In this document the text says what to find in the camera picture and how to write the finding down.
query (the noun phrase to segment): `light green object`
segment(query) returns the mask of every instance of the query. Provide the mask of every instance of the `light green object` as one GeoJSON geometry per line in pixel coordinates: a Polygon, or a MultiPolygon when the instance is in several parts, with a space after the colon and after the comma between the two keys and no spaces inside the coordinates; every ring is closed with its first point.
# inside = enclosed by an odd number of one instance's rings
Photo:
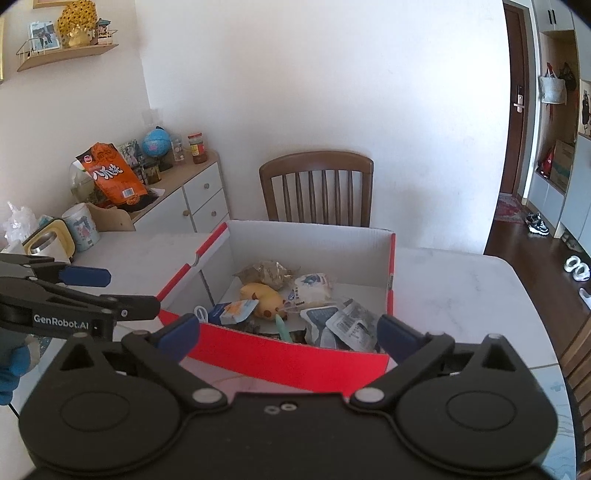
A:
{"type": "Polygon", "coordinates": [[[293,343],[294,341],[291,339],[291,335],[289,330],[285,326],[283,319],[279,315],[275,315],[275,325],[277,326],[277,331],[279,332],[279,337],[284,342],[293,343]]]}

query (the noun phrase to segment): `white tote bag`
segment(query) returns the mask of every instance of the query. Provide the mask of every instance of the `white tote bag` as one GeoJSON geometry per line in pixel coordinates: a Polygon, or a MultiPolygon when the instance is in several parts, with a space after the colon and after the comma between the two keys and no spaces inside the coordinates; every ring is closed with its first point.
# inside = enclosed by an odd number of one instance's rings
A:
{"type": "Polygon", "coordinates": [[[548,64],[546,75],[540,77],[540,91],[542,103],[558,105],[566,103],[566,84],[564,80],[556,78],[552,65],[548,64]]]}

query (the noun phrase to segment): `photograph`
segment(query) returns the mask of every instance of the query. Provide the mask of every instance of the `photograph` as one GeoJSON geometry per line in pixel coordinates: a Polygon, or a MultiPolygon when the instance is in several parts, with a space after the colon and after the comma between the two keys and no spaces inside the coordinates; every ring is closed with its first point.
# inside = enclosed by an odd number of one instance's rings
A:
{"type": "Polygon", "coordinates": [[[31,38],[33,38],[33,50],[53,50],[60,48],[56,28],[53,22],[31,23],[31,38]]]}
{"type": "Polygon", "coordinates": [[[4,50],[4,18],[0,17],[0,83],[4,81],[4,58],[2,52],[4,50]]]}

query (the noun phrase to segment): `golden decoration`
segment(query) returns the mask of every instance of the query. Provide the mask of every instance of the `golden decoration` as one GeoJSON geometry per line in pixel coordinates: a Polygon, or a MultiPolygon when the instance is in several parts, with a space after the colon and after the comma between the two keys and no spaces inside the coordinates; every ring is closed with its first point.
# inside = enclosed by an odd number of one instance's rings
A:
{"type": "Polygon", "coordinates": [[[92,32],[88,28],[76,25],[68,33],[68,45],[70,48],[87,47],[92,40],[92,32]]]}
{"type": "Polygon", "coordinates": [[[77,27],[94,30],[98,21],[96,5],[90,0],[77,0],[65,7],[61,17],[57,19],[62,43],[69,44],[69,33],[77,27]]]}

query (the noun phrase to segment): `human hand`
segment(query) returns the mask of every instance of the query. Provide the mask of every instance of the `human hand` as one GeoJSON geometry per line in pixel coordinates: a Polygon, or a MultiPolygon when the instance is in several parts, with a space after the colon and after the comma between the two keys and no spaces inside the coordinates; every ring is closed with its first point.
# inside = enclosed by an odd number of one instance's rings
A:
{"type": "Polygon", "coordinates": [[[17,389],[19,379],[27,373],[30,363],[31,355],[26,346],[12,351],[8,367],[0,368],[0,405],[8,405],[12,401],[12,392],[17,389]]]}

